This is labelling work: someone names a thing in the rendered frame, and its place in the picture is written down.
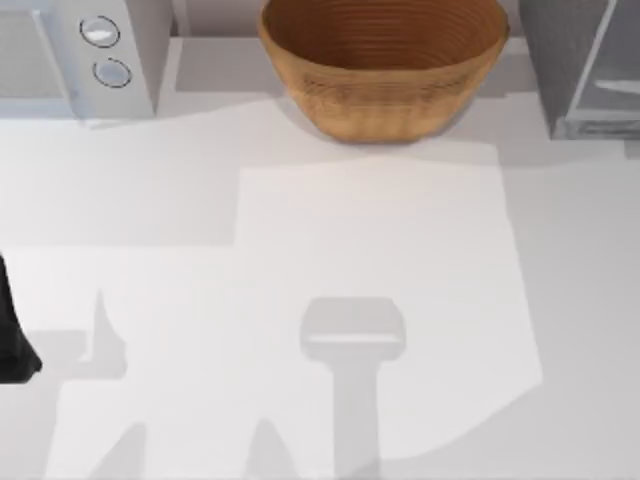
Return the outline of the brown woven basket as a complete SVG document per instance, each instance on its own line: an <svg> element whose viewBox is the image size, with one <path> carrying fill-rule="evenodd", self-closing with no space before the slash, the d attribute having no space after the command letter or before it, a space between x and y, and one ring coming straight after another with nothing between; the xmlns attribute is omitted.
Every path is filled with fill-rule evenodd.
<svg viewBox="0 0 640 480"><path fill-rule="evenodd" d="M353 143L441 131L509 33L498 0L266 0L258 21L297 107L324 134Z"/></svg>

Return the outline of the round microwave knob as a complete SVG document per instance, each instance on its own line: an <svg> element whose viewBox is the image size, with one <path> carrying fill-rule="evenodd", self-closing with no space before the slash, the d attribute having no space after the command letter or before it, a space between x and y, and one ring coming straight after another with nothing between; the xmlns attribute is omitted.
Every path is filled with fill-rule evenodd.
<svg viewBox="0 0 640 480"><path fill-rule="evenodd" d="M79 33L86 43L100 49L115 46L121 37L118 25L112 19L102 15L81 20Z"/></svg>
<svg viewBox="0 0 640 480"><path fill-rule="evenodd" d="M101 85L111 89L124 88L133 78L130 68L115 58L95 62L92 65L92 72Z"/></svg>

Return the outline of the grey cabinet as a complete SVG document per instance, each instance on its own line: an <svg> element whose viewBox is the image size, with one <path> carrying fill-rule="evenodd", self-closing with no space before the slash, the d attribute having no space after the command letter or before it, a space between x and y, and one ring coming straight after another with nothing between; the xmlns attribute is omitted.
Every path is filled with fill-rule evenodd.
<svg viewBox="0 0 640 480"><path fill-rule="evenodd" d="M640 141L640 0L519 0L554 140Z"/></svg>

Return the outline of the pale microwave oven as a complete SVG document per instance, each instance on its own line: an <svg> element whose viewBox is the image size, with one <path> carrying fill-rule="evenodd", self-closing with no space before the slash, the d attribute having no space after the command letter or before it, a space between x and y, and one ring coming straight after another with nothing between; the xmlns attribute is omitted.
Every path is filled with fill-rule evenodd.
<svg viewBox="0 0 640 480"><path fill-rule="evenodd" d="M108 49L79 33L99 15L121 32ZM173 25L172 0L0 0L0 119L154 117ZM126 87L94 78L92 65L107 58L130 68Z"/></svg>

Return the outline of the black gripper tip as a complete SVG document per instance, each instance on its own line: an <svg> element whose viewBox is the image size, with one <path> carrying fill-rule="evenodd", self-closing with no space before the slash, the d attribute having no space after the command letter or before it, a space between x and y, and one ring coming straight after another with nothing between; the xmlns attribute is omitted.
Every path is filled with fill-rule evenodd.
<svg viewBox="0 0 640 480"><path fill-rule="evenodd" d="M0 385L26 384L42 366L19 323L6 263L0 254Z"/></svg>

